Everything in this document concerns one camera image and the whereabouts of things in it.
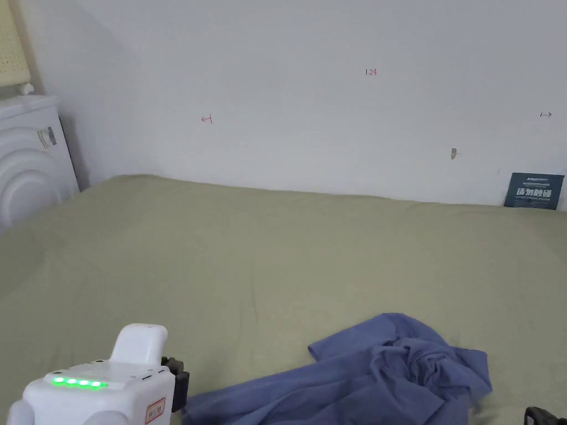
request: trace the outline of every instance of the black object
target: black object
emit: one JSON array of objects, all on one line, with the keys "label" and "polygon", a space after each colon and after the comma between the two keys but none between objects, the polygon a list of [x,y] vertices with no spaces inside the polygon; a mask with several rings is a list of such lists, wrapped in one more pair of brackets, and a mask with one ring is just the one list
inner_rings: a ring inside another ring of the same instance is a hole
[{"label": "black object", "polygon": [[539,407],[528,407],[524,415],[524,425],[567,425],[567,419],[559,419]]},{"label": "black object", "polygon": [[162,366],[169,368],[175,375],[174,401],[171,405],[171,413],[177,412],[187,404],[187,394],[189,393],[189,372],[183,371],[183,362],[175,360],[174,357],[162,357]]}]

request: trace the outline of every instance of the bed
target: bed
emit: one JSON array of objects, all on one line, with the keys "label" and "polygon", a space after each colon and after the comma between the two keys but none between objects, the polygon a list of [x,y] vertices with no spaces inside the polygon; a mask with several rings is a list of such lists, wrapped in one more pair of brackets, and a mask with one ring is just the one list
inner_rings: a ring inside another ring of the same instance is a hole
[{"label": "bed", "polygon": [[566,240],[564,212],[116,177],[0,237],[0,407],[131,322],[167,327],[197,394],[403,312],[488,353],[471,423],[567,415]]}]

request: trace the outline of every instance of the white wall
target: white wall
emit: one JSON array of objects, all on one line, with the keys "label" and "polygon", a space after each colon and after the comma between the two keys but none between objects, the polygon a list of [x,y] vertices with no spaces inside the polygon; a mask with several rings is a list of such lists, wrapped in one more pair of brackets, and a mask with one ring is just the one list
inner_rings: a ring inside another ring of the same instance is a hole
[{"label": "white wall", "polygon": [[12,1],[83,187],[501,204],[567,171],[565,0]]}]

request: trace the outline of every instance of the red marking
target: red marking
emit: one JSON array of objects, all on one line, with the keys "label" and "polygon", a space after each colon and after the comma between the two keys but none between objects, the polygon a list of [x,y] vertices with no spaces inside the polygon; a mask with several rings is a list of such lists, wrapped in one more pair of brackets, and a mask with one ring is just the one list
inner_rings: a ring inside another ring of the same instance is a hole
[{"label": "red marking", "polygon": [[[152,410],[152,407],[156,406],[156,405],[161,405],[159,406],[160,409],[154,409],[155,411]],[[158,417],[160,417],[161,415],[163,415],[163,412],[166,409],[166,399],[162,398],[161,400],[157,400],[155,403],[150,404],[147,409],[146,409],[146,425],[149,424],[150,422],[152,422],[153,420],[156,420]]]}]

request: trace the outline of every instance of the dark blue card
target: dark blue card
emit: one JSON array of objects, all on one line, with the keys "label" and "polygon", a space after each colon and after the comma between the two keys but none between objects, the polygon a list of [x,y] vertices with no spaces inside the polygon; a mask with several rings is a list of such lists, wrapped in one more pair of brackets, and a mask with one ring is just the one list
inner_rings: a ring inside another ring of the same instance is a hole
[{"label": "dark blue card", "polygon": [[556,210],[563,177],[555,174],[513,173],[504,206]]}]

